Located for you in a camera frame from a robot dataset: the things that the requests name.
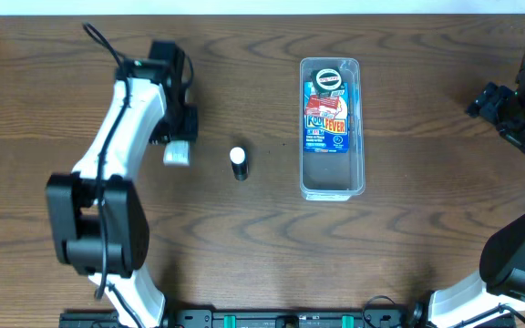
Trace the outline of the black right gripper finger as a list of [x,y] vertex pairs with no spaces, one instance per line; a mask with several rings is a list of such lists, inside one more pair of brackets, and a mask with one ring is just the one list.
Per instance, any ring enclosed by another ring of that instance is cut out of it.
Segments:
[[482,92],[468,105],[466,113],[470,117],[493,117],[499,102],[499,87],[489,82]]
[[499,110],[506,105],[513,91],[505,86],[486,85],[479,96],[479,114],[484,119],[498,119]]

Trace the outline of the white green medicine box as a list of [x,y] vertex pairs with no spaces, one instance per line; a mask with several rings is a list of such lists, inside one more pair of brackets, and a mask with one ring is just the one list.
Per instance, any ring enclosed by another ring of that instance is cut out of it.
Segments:
[[174,140],[165,147],[163,164],[165,166],[188,167],[190,165],[190,142]]

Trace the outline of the red medicine box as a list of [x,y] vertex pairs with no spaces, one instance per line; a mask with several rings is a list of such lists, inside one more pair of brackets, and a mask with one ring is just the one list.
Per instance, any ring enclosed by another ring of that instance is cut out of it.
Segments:
[[341,110],[340,97],[311,95],[305,105],[304,114],[313,117],[335,118]]

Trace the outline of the blue Kool Fever box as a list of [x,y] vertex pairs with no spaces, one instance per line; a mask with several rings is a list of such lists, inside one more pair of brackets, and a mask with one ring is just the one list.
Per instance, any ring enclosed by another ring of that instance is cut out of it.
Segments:
[[[311,95],[316,95],[312,82],[304,83],[304,108]],[[348,87],[340,96],[341,112],[335,118],[307,116],[303,109],[304,151],[321,153],[346,153],[349,150]]]

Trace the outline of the dark green round-logo box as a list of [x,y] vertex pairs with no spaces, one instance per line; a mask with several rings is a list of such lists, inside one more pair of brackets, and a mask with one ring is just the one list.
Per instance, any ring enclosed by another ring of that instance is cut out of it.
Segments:
[[318,97],[340,97],[345,92],[345,82],[338,68],[316,69],[311,79]]

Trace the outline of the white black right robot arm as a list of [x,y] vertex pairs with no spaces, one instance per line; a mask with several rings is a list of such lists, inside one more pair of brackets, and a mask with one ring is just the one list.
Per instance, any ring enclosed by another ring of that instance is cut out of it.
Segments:
[[[525,155],[525,49],[509,88],[488,83],[468,105],[499,136]],[[433,291],[412,316],[414,327],[513,327],[525,325],[525,212],[492,234],[479,266],[466,278]]]

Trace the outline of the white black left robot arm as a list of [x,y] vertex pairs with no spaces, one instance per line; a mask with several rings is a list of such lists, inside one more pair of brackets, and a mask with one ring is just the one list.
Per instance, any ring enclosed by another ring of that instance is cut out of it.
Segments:
[[59,262],[96,284],[113,312],[66,312],[62,327],[169,327],[166,296],[145,263],[149,224],[134,181],[150,145],[164,162],[187,166],[198,137],[198,109],[188,103],[190,58],[155,41],[146,59],[124,59],[115,72],[108,113],[71,173],[55,173],[46,203]]

